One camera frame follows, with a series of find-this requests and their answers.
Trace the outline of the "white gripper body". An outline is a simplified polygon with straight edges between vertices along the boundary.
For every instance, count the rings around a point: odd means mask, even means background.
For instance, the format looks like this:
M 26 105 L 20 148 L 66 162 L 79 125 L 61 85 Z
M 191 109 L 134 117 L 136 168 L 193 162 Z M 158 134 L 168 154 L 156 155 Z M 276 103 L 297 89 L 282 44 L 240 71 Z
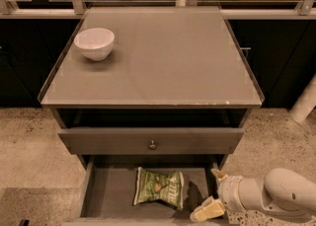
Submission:
M 239 186 L 242 180 L 241 176 L 228 176 L 219 184 L 217 190 L 219 199 L 229 211 L 245 211 L 239 195 Z

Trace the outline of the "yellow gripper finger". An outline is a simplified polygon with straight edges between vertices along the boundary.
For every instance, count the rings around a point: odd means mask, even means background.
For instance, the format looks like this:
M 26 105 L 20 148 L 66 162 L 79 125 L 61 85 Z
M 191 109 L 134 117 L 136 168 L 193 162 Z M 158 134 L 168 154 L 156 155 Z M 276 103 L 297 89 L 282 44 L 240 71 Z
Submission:
M 220 171 L 218 169 L 212 168 L 211 172 L 220 183 L 228 178 L 228 175 L 225 172 Z
M 224 212 L 225 206 L 220 199 L 210 196 L 190 214 L 190 219 L 194 222 L 202 222 L 222 216 Z

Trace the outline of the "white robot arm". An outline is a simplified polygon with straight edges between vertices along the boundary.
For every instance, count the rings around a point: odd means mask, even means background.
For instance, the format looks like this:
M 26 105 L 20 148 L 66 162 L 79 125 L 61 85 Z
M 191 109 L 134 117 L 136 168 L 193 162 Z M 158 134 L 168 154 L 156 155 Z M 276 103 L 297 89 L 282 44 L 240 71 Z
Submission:
M 316 215 L 316 184 L 285 168 L 274 168 L 263 178 L 228 176 L 211 170 L 218 182 L 218 199 L 207 198 L 190 215 L 194 222 L 222 216 L 225 211 L 259 211 L 270 217 L 305 223 Z

